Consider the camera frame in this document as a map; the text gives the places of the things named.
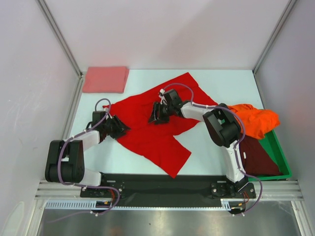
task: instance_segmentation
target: white wall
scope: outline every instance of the white wall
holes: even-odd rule
[[[288,0],[47,0],[82,70],[252,69]]]
[[[265,105],[315,224],[315,1],[297,3],[257,79]]]
[[[23,201],[21,235],[77,77],[36,1],[0,1],[0,32],[0,234]]]

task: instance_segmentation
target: green plastic crate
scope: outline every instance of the green plastic crate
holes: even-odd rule
[[[279,180],[287,179],[292,176],[291,169],[284,156],[282,148],[279,144],[276,133],[272,130],[265,135],[265,138],[259,140],[262,147],[266,150],[271,159],[277,164],[282,176],[258,176],[260,180]]]

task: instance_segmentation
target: shiny metal surface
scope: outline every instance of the shiny metal surface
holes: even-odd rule
[[[47,222],[74,213],[45,210]],[[300,236],[291,202],[260,202],[245,217],[222,211],[113,210],[41,223],[39,236]]]

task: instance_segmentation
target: pink folded cloth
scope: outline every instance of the pink folded cloth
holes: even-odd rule
[[[125,66],[89,67],[82,91],[123,93],[128,74],[129,69]]]

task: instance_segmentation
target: metal frame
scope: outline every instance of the metal frame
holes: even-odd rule
[[[69,136],[71,126],[74,121],[76,109],[78,107],[78,103],[80,100],[80,96],[82,94],[82,85],[84,82],[84,75],[81,72],[67,42],[65,41],[51,11],[45,0],[36,0],[40,9],[42,10],[44,17],[46,18],[48,24],[50,25],[52,31],[54,32],[57,40],[59,41],[64,53],[70,61],[71,66],[75,70],[78,75],[78,84],[73,96],[72,105],[70,107],[68,118],[66,124],[64,126],[63,138]],[[292,12],[294,6],[298,0],[290,0],[287,4],[282,16],[280,17],[271,37],[269,38],[262,54],[260,55],[254,69],[253,74],[256,75],[258,69],[260,68],[262,62],[264,61],[266,55],[270,51],[272,45],[274,44],[277,36],[281,32],[286,20],[288,19],[290,13]],[[257,82],[257,87],[261,96],[262,102],[264,101],[259,83]],[[257,192],[260,190],[260,185],[258,182],[254,182],[255,189]],[[34,236],[37,234],[40,221],[43,216],[43,212],[45,209],[45,205],[48,201],[53,200],[72,200],[73,202],[80,202],[86,200],[95,200],[95,199],[87,199],[80,198],[80,188],[74,186],[64,186],[59,183],[48,183],[46,181],[41,181],[38,187],[38,191],[36,193],[33,206],[32,206],[32,216],[28,223],[28,226],[25,229],[24,235]],[[235,199],[224,199],[224,201],[235,201]],[[303,195],[301,189],[298,185],[297,181],[263,181],[263,194],[261,201],[291,201],[292,206],[295,212],[295,216],[303,236],[312,236],[314,233],[314,229],[311,223],[308,220],[308,214],[306,211]],[[118,207],[117,209],[131,209],[128,207]],[[150,210],[166,210],[162,208],[154,208]]]

